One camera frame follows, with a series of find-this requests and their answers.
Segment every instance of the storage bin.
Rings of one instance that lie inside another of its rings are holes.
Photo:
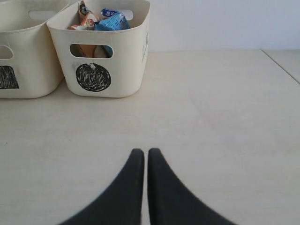
[[[68,88],[81,96],[122,98],[141,86],[148,55],[150,3],[146,0],[87,0],[87,8],[101,15],[103,8],[131,10],[131,29],[119,31],[67,30],[78,24],[79,2],[47,22]],[[74,44],[106,45],[111,58],[80,58]]]
[[[67,6],[66,0],[0,2],[0,98],[37,98],[56,89],[61,67],[46,19],[35,19],[34,12]]]

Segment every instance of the basket handle hole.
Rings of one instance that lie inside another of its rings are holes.
[[[113,49],[108,45],[70,45],[70,52],[79,58],[109,59],[113,56]]]
[[[54,11],[29,11],[28,16],[32,20],[47,21],[56,14]]]
[[[10,48],[0,45],[0,60],[9,60],[14,56]]]

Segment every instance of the black rubber pad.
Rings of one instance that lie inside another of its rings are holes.
[[[160,149],[149,151],[148,203],[151,225],[234,225],[184,186]]]
[[[94,202],[60,225],[140,225],[144,153],[133,149],[116,179]]]

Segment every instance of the white wall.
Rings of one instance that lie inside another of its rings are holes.
[[[150,1],[150,51],[300,49],[299,0]]]

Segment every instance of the black scribbled circle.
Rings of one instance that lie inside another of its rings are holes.
[[[85,90],[99,92],[111,85],[111,76],[107,69],[96,64],[82,64],[76,70],[78,84]]]
[[[0,89],[18,89],[18,81],[14,69],[10,66],[0,66]]]

